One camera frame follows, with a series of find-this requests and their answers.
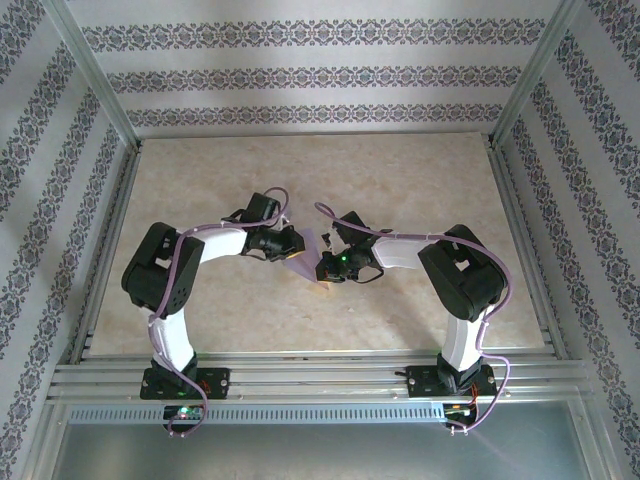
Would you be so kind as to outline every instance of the beige tile surface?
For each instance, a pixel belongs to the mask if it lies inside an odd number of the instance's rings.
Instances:
[[[92,355],[150,353],[146,322],[120,288],[155,221],[213,223],[281,185],[293,223],[318,237],[355,210],[373,228],[442,232],[468,225],[499,253],[515,296],[485,345],[540,347],[542,338],[479,134],[287,136],[147,140],[91,346]],[[446,310],[424,271],[392,269],[369,285],[324,290],[280,264],[228,257],[204,264],[187,304],[200,352],[437,349]]]

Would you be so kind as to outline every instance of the cable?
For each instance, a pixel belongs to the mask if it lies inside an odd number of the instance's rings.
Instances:
[[[160,346],[158,344],[158,339],[156,338],[156,332],[155,332],[156,320],[158,320],[160,318],[160,315],[162,315],[162,312],[164,311],[165,307],[167,306],[167,303],[169,303],[169,297],[171,296],[171,290],[173,289],[173,284],[175,283],[175,280],[176,280],[176,272],[178,270],[178,262],[177,261],[173,261],[173,259],[180,258],[180,249],[182,248],[182,244],[184,243],[185,238],[193,235],[196,232],[214,230],[214,229],[218,229],[218,228],[262,227],[262,226],[268,225],[270,223],[272,225],[275,225],[278,222],[278,220],[280,220],[280,218],[282,218],[285,215],[285,213],[287,211],[287,207],[289,206],[289,192],[287,192],[282,187],[271,187],[266,192],[264,192],[264,194],[266,195],[266,194],[268,194],[270,192],[273,192],[273,191],[279,191],[279,192],[284,194],[284,205],[282,206],[282,208],[280,210],[278,210],[278,212],[273,217],[267,218],[266,220],[262,220],[260,222],[233,223],[233,222],[224,222],[223,221],[221,223],[205,224],[205,225],[199,225],[197,227],[192,227],[192,228],[188,229],[187,231],[183,232],[182,234],[180,234],[180,236],[178,237],[178,241],[176,242],[176,247],[173,250],[171,267],[169,268],[169,278],[167,279],[167,286],[165,287],[164,294],[162,295],[162,300],[160,301],[160,305],[158,306],[158,309],[155,312],[153,312],[151,315],[149,315],[148,331],[149,331],[149,339],[151,340],[151,345],[153,346],[153,349],[154,349],[155,353],[157,353],[158,356],[162,359],[162,361],[169,367],[169,370],[171,370],[175,375],[177,375],[183,382],[185,382],[186,384],[188,384],[192,388],[194,388],[200,394],[200,396],[202,397],[203,408],[202,408],[202,416],[200,417],[200,420],[198,421],[198,423],[196,423],[189,430],[187,430],[186,432],[181,433],[180,434],[181,438],[188,437],[193,432],[195,432],[198,428],[200,428],[200,426],[204,423],[204,421],[205,421],[205,419],[207,417],[207,412],[209,411],[209,399],[207,398],[207,394],[200,387],[200,385],[198,385],[196,382],[194,382],[189,377],[187,377],[182,372],[180,372],[173,365],[173,363],[171,363],[171,361],[162,353],[162,351],[160,349]],[[167,426],[167,430],[169,431],[169,436],[171,436],[171,437],[173,437],[174,434],[175,434],[175,432],[171,429],[171,426],[173,425],[173,421],[174,420],[175,420],[175,417],[172,418],[169,421],[169,425]]]
[[[470,242],[469,240],[464,240],[462,238],[457,238],[457,237],[450,237],[448,235],[434,235],[434,234],[406,234],[406,233],[389,233],[389,232],[382,232],[382,231],[377,231],[377,230],[372,230],[370,228],[366,228],[366,227],[361,227],[359,225],[354,225],[353,223],[349,223],[346,222],[338,217],[336,217],[336,214],[333,212],[333,210],[331,210],[331,208],[327,205],[325,205],[322,202],[316,202],[313,204],[314,207],[316,207],[316,210],[318,210],[320,213],[322,213],[323,215],[326,215],[327,217],[329,217],[331,220],[333,220],[336,223],[339,223],[340,225],[344,225],[346,227],[352,228],[354,230],[359,230],[361,232],[365,232],[368,233],[370,235],[376,235],[378,237],[384,237],[384,238],[398,238],[398,239],[404,239],[404,240],[416,240],[416,241],[433,241],[433,242],[437,242],[440,240],[444,240],[447,242],[451,242],[451,243],[458,243],[460,245],[464,245],[466,247],[469,248],[473,248],[474,250],[477,250],[478,252],[486,255],[487,257],[489,257],[491,260],[493,260],[502,270],[502,273],[505,276],[506,279],[506,287],[507,287],[507,293],[504,296],[504,298],[500,301],[500,303],[498,303],[498,305],[488,314],[486,314],[484,316],[484,318],[482,318],[482,320],[480,320],[482,322],[482,325],[480,325],[480,329],[478,330],[478,336],[476,337],[476,350],[478,351],[478,353],[487,359],[491,359],[491,360],[499,360],[501,362],[504,362],[505,364],[505,375],[504,375],[504,380],[502,380],[502,384],[500,384],[500,387],[498,388],[498,391],[495,395],[495,397],[493,398],[493,400],[491,401],[491,403],[489,404],[489,406],[487,407],[487,410],[480,415],[475,422],[473,422],[472,425],[464,425],[460,422],[456,422],[453,420],[450,420],[449,423],[452,425],[456,425],[458,427],[460,427],[459,429],[454,430],[453,427],[452,428],[452,432],[464,432],[465,434],[471,430],[473,430],[474,428],[478,427],[482,422],[484,422],[484,420],[489,416],[489,414],[493,411],[494,407],[496,406],[496,403],[498,402],[498,399],[500,398],[500,396],[502,395],[502,392],[504,391],[505,387],[507,386],[507,383],[509,382],[509,377],[511,375],[511,364],[509,363],[509,360],[506,357],[503,357],[502,355],[489,355],[487,353],[484,353],[482,351],[482,343],[484,341],[484,335],[487,331],[487,328],[489,327],[489,319],[491,317],[493,317],[494,315],[496,315],[498,312],[500,312],[505,305],[509,302],[509,300],[511,300],[511,297],[513,295],[513,288],[512,288],[512,283],[513,283],[513,278],[511,276],[511,272],[509,271],[509,269],[507,268],[507,266],[504,264],[504,262],[493,252],[491,252],[490,250],[487,250],[486,248],[484,248],[482,245],[478,245],[477,243],[474,242]]]

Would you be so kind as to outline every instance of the wall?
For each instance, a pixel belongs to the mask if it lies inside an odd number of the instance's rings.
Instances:
[[[72,0],[141,137],[488,133],[558,0]]]
[[[124,145],[33,0],[0,0],[0,479],[79,321]]]
[[[564,340],[640,477],[640,13],[587,1],[503,152]]]

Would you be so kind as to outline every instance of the black bracket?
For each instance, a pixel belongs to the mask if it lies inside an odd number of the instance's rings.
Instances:
[[[207,394],[209,400],[225,400],[229,392],[228,368],[202,368],[196,371],[195,381]],[[180,388],[174,382],[167,381],[156,368],[147,368],[142,377],[140,398],[142,400],[200,400],[200,394],[194,389],[190,391]]]
[[[407,378],[409,398],[452,396],[451,391],[440,380],[437,365],[412,365],[406,368],[403,375]],[[480,367],[473,383],[478,387],[478,395],[495,396],[498,392],[490,365]]]

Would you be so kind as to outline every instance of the purple cable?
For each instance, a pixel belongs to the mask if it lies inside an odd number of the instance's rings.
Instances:
[[[212,224],[205,224],[205,225],[199,225],[197,227],[192,227],[189,230],[180,234],[180,236],[178,237],[178,241],[176,242],[176,248],[173,250],[171,267],[169,268],[169,278],[167,279],[167,286],[164,290],[164,295],[162,296],[162,300],[160,301],[160,305],[158,306],[158,309],[155,312],[153,312],[151,315],[149,315],[148,330],[149,330],[149,339],[151,340],[151,345],[155,353],[158,354],[158,356],[164,361],[164,363],[169,367],[169,369],[175,375],[177,375],[183,382],[193,387],[202,397],[203,406],[202,406],[202,416],[200,417],[200,420],[189,430],[181,433],[180,434],[181,438],[188,437],[193,432],[195,432],[198,428],[200,428],[200,426],[204,423],[207,417],[207,412],[209,411],[209,399],[207,398],[207,394],[204,392],[204,390],[200,388],[200,385],[198,385],[196,382],[194,382],[189,377],[187,377],[182,372],[180,372],[177,368],[175,368],[173,364],[169,361],[169,359],[163,355],[163,353],[161,352],[160,346],[158,345],[158,340],[156,338],[155,329],[154,329],[155,321],[158,318],[160,318],[160,313],[164,311],[165,307],[167,306],[167,303],[169,303],[169,297],[171,296],[171,289],[173,288],[173,284],[176,281],[176,272],[178,270],[178,262],[177,261],[174,262],[173,259],[180,258],[180,249],[182,248],[182,244],[184,243],[185,238],[193,235],[196,232],[213,230],[217,228],[225,228],[225,227],[228,227],[228,228],[261,227],[264,225],[268,225],[268,224],[273,225],[277,223],[278,220],[280,220],[280,218],[282,218],[287,212],[287,207],[289,206],[289,192],[287,192],[282,187],[271,187],[266,192],[264,192],[264,195],[267,195],[268,193],[273,191],[282,192],[284,194],[284,205],[282,206],[282,208],[280,208],[278,213],[276,213],[273,217],[267,218],[266,220],[262,220],[260,222],[251,222],[251,223],[221,222],[221,223],[212,223]],[[169,424],[167,425],[167,430],[169,431],[169,436],[171,437],[173,437],[174,435],[174,431],[171,429],[171,426],[173,425],[173,422],[175,419],[176,418],[173,417],[171,420],[169,420]]]
[[[414,234],[406,234],[406,233],[384,233],[384,232],[379,232],[379,231],[376,231],[376,230],[371,230],[370,228],[361,227],[359,225],[354,225],[352,223],[346,222],[346,221],[336,217],[336,214],[333,212],[333,210],[331,210],[331,208],[329,206],[325,205],[324,203],[316,202],[316,203],[314,203],[314,207],[316,207],[316,209],[320,213],[326,215],[327,217],[329,217],[331,220],[333,220],[336,223],[339,223],[339,224],[344,225],[344,226],[349,227],[349,228],[353,228],[354,230],[359,230],[361,232],[369,233],[371,235],[376,235],[376,236],[379,236],[379,237],[401,238],[401,239],[404,239],[404,240],[417,240],[417,241],[430,241],[430,240],[439,241],[439,240],[444,240],[444,241],[451,242],[451,243],[459,243],[460,245],[465,245],[465,246],[467,246],[469,248],[473,248],[474,250],[477,250],[480,253],[483,253],[484,255],[489,257],[491,260],[496,262],[496,264],[500,267],[500,269],[502,270],[502,272],[504,273],[504,276],[506,278],[507,294],[500,301],[500,303],[481,320],[482,325],[480,325],[480,329],[478,330],[478,336],[476,337],[476,350],[478,350],[478,353],[481,356],[483,356],[484,358],[488,358],[488,359],[492,359],[492,360],[500,360],[501,362],[504,362],[504,365],[505,365],[504,380],[502,381],[502,384],[498,388],[496,396],[493,398],[493,400],[491,401],[491,403],[487,407],[487,410],[472,425],[466,426],[463,423],[456,422],[456,421],[453,421],[453,420],[449,420],[449,423],[451,423],[452,425],[456,425],[456,426],[460,427],[459,430],[454,430],[454,431],[456,431],[456,432],[465,432],[465,433],[473,430],[478,425],[480,425],[482,422],[484,422],[484,420],[489,416],[489,414],[493,411],[494,407],[496,406],[496,403],[498,402],[498,399],[500,398],[500,396],[502,395],[502,392],[504,391],[505,387],[507,386],[507,382],[509,381],[509,376],[511,375],[511,363],[509,363],[509,359],[507,359],[506,357],[503,357],[502,355],[489,355],[489,354],[484,353],[482,351],[482,342],[484,341],[484,335],[485,335],[485,333],[487,331],[487,327],[489,326],[489,319],[491,317],[493,317],[494,315],[496,315],[500,310],[502,310],[505,307],[505,305],[509,302],[509,300],[511,300],[511,296],[513,295],[513,289],[511,287],[513,279],[511,277],[511,272],[509,271],[507,266],[504,264],[504,262],[495,253],[487,250],[482,245],[478,245],[477,243],[473,243],[473,242],[470,242],[468,240],[464,240],[462,238],[450,237],[448,235],[433,235],[433,234],[427,234],[427,235],[418,234],[418,235],[414,235]]]

